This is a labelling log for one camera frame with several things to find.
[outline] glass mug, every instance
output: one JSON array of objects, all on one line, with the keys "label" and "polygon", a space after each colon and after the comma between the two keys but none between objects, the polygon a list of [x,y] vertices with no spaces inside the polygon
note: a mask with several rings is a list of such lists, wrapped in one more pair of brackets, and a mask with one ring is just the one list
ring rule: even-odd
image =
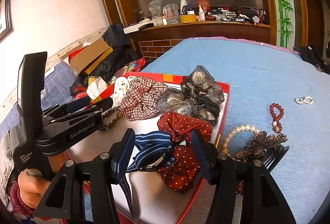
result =
[{"label": "glass mug", "polygon": [[178,12],[178,5],[176,3],[167,4],[163,7],[163,13],[170,23],[179,23],[180,15]]}]

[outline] white blanket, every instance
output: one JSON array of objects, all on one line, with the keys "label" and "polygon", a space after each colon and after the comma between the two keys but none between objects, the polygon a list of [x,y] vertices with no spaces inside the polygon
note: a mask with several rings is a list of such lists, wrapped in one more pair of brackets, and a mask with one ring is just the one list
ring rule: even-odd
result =
[{"label": "white blanket", "polygon": [[10,150],[9,133],[5,132],[0,142],[0,199],[8,205],[6,186],[11,172],[14,169],[14,160]]}]

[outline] brick pattern panel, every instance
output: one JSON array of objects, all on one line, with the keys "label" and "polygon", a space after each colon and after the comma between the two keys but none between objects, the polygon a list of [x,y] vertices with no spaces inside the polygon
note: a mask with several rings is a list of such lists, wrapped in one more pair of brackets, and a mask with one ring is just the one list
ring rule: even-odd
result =
[{"label": "brick pattern panel", "polygon": [[142,55],[146,60],[155,60],[182,40],[152,40],[140,41]]}]

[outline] picture frame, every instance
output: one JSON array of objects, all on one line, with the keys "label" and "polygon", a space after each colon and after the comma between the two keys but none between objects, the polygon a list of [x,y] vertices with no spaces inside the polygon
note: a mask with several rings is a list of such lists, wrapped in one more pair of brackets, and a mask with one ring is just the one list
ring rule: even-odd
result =
[{"label": "picture frame", "polygon": [[0,0],[0,42],[11,30],[10,0]]}]

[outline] wooden door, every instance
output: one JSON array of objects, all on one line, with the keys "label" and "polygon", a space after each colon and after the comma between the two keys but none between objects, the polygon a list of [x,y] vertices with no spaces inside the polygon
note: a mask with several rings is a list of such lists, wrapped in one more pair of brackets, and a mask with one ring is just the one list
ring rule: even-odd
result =
[{"label": "wooden door", "polygon": [[322,0],[306,0],[308,14],[308,45],[314,45],[320,56],[324,47],[324,13]]}]

